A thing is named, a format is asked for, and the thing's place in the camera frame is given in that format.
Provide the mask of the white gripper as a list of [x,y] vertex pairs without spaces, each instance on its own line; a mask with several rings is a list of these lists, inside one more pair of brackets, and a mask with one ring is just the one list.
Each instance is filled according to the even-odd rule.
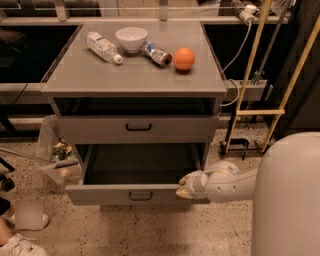
[[203,171],[193,171],[180,179],[176,195],[184,199],[205,199],[205,185],[208,175]]

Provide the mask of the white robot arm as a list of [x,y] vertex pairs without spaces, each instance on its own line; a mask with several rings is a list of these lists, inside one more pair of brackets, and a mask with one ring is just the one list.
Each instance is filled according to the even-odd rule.
[[215,203],[253,202],[251,256],[320,256],[320,133],[274,143],[257,169],[227,161],[193,171],[176,194]]

